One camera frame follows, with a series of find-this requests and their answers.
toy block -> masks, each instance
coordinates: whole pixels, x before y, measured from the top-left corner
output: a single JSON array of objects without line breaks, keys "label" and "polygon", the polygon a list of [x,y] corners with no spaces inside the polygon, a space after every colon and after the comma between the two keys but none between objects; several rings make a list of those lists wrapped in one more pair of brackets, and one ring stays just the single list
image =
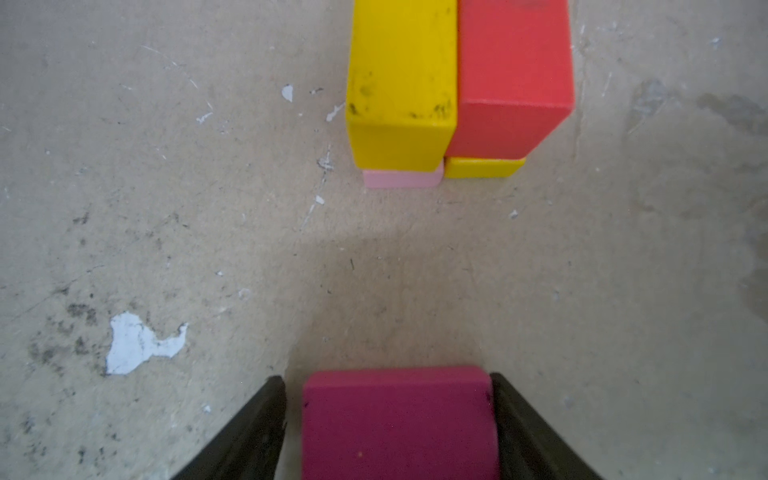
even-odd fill
[{"label": "toy block", "polygon": [[433,172],[456,129],[456,0],[356,0],[346,89],[355,164]]},{"label": "toy block", "polygon": [[368,188],[432,188],[440,185],[443,162],[433,172],[402,170],[363,170],[362,182]]},{"label": "toy block", "polygon": [[490,376],[477,367],[319,372],[304,385],[303,480],[498,480]]},{"label": "toy block", "polygon": [[458,0],[447,157],[523,158],[574,108],[568,0]]},{"label": "toy block", "polygon": [[445,159],[445,178],[509,177],[523,165],[525,165],[524,158],[522,160],[491,160],[448,157]]}]

pink block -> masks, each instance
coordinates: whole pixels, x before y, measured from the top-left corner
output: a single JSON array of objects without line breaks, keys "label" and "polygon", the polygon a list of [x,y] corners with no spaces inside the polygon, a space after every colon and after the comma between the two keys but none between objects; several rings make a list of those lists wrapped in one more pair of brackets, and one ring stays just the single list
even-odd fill
[{"label": "pink block", "polygon": [[362,182],[368,188],[431,188],[440,185],[443,162],[433,172],[402,170],[363,170]]},{"label": "pink block", "polygon": [[319,372],[303,394],[303,480],[499,479],[477,367]]}]

top face of red block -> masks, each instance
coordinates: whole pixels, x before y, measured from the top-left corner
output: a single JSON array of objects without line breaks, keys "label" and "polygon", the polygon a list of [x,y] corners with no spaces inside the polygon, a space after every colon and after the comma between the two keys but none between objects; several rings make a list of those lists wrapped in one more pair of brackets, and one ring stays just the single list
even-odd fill
[{"label": "top face of red block", "polygon": [[499,478],[481,369],[321,372],[303,397],[303,480]]},{"label": "top face of red block", "polygon": [[572,108],[568,0],[459,0],[460,101]]}]

red block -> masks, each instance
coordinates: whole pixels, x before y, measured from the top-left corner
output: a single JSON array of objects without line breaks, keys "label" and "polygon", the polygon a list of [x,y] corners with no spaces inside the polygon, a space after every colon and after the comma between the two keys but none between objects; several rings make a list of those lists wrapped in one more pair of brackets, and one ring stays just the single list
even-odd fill
[{"label": "red block", "polygon": [[526,157],[574,108],[568,0],[458,0],[447,157]]},{"label": "red block", "polygon": [[303,396],[303,480],[499,479],[479,368],[320,372]]}]

small yellow block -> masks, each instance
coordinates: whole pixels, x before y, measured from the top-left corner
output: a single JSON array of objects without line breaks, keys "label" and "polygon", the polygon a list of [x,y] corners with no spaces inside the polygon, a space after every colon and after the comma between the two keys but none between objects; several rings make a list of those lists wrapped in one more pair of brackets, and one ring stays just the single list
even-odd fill
[{"label": "small yellow block", "polygon": [[525,165],[522,160],[450,157],[445,159],[445,178],[509,177]]},{"label": "small yellow block", "polygon": [[355,0],[346,126],[355,164],[435,171],[456,129],[456,0]]}]

